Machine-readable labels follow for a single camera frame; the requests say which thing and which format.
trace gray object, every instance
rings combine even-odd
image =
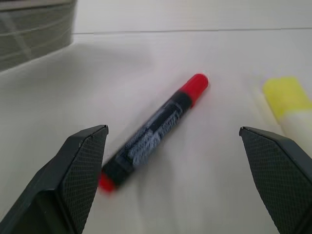
[[[0,0],[0,71],[68,46],[76,0]]]

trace yellow highlighter cap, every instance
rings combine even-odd
[[[286,112],[312,110],[312,102],[295,77],[281,77],[267,80],[263,93],[277,121]]]

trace white table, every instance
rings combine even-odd
[[[0,216],[69,135],[107,124],[106,160],[205,73],[209,90],[150,163],[113,196],[96,194],[84,233],[277,234],[238,131],[281,134],[261,85],[295,75],[311,94],[311,41],[312,30],[75,34],[70,47],[1,73]]]

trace marker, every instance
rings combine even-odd
[[[195,105],[207,87],[207,77],[196,74],[176,91],[102,167],[99,187],[111,192],[121,186],[136,169],[146,164],[151,152]]]

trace yellow highlighter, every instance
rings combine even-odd
[[[312,101],[295,77],[272,78],[264,95],[285,135],[312,158]]]

